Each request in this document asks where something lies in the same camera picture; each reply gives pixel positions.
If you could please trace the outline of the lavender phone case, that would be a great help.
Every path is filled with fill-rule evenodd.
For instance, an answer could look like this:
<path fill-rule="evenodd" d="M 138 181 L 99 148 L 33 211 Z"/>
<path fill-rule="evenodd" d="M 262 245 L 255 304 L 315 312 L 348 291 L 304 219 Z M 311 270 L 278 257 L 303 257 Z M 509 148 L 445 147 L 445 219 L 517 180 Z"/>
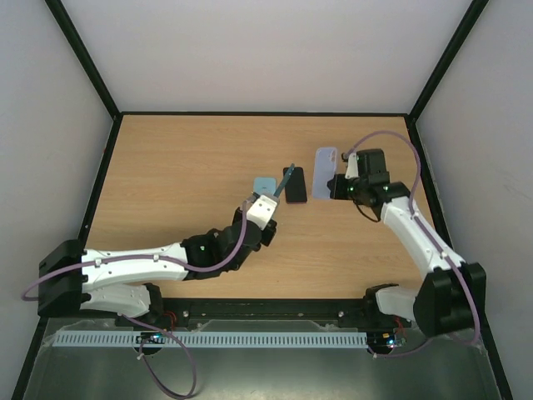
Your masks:
<path fill-rule="evenodd" d="M 320 147 L 316 150 L 311 195 L 315 199 L 329 199 L 327 184 L 334 178 L 337 165 L 337 148 Z"/>

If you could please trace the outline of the purple smartphone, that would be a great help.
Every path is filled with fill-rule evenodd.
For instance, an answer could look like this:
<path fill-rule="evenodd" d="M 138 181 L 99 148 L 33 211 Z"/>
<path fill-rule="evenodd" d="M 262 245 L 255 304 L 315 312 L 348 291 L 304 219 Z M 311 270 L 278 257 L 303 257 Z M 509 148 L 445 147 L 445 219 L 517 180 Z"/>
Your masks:
<path fill-rule="evenodd" d="M 305 174 L 302 167 L 293 169 L 284 187 L 284 192 L 287 204 L 307 203 Z"/>

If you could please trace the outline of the light blue card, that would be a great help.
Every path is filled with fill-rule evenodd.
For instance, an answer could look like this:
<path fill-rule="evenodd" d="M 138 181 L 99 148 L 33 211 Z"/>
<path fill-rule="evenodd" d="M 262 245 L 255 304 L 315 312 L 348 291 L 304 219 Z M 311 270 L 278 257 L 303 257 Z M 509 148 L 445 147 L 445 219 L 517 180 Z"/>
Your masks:
<path fill-rule="evenodd" d="M 262 194 L 274 194 L 276 191 L 276 179 L 273 177 L 255 177 L 252 185 L 253 192 Z"/>

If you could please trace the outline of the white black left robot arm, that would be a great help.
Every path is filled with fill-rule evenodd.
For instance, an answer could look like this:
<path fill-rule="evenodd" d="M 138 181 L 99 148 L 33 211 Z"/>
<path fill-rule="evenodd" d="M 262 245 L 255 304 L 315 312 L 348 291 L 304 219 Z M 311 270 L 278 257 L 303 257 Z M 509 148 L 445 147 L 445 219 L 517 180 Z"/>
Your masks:
<path fill-rule="evenodd" d="M 216 278 L 238 270 L 276 234 L 275 208 L 265 201 L 235 211 L 233 223 L 162 247 L 86 249 L 77 240 L 56 247 L 39 265 L 37 313 L 57 318 L 82 310 L 139 318 L 162 314 L 158 281 Z"/>

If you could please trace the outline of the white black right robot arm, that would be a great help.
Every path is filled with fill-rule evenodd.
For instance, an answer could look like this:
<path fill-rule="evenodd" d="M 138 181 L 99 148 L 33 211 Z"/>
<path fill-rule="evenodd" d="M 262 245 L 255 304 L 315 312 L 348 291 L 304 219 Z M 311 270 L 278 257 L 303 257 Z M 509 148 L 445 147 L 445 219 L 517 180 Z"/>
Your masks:
<path fill-rule="evenodd" d="M 375 286 L 363 316 L 379 327 L 391 316 L 411 320 L 429 338 L 471 328 L 478 337 L 486 298 L 486 273 L 451 249 L 427 222 L 411 189 L 393 182 L 380 149 L 361 150 L 342 157 L 346 171 L 327 187 L 336 200 L 370 208 L 377 223 L 396 235 L 418 268 L 422 284 L 411 290 L 398 284 Z"/>

